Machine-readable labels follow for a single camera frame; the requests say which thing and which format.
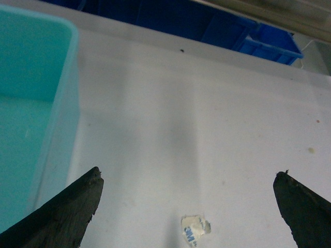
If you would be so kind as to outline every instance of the teal plastic bin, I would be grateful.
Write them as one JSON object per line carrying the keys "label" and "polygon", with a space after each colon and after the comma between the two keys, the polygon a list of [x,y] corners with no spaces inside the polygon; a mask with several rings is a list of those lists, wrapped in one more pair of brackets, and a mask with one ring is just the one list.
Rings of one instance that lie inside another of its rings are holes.
{"label": "teal plastic bin", "polygon": [[0,5],[0,233],[61,191],[79,119],[78,31]]}

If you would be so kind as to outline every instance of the plastic container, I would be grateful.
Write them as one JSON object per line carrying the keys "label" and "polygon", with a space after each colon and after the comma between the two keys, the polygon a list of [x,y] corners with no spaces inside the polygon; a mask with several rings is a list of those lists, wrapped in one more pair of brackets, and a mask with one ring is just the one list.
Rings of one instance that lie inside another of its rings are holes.
{"label": "plastic container", "polygon": [[66,184],[79,119],[78,31],[0,5],[0,232]]}
{"label": "plastic container", "polygon": [[291,34],[264,24],[251,31],[237,51],[286,65],[303,58]]}
{"label": "plastic container", "polygon": [[[103,17],[233,50],[258,27],[255,21],[189,0],[99,0],[98,6],[96,14]],[[91,4],[83,11],[95,14]]]}

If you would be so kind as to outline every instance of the debris speck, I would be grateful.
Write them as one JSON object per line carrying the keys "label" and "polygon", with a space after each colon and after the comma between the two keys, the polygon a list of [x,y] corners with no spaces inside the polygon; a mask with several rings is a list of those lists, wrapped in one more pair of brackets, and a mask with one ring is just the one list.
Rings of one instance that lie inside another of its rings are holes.
{"label": "debris speck", "polygon": [[311,154],[314,154],[314,153],[315,153],[315,149],[312,148],[312,147],[309,147],[309,148],[308,148],[308,151],[309,151]]}

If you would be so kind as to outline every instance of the white tabletop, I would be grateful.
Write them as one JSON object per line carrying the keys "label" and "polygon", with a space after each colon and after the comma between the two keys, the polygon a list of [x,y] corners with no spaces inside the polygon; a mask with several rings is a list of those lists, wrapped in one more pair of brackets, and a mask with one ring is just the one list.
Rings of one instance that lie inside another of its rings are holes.
{"label": "white tabletop", "polygon": [[68,184],[104,189],[82,247],[297,247],[273,192],[289,174],[331,200],[331,77],[69,9],[80,31],[81,118]]}

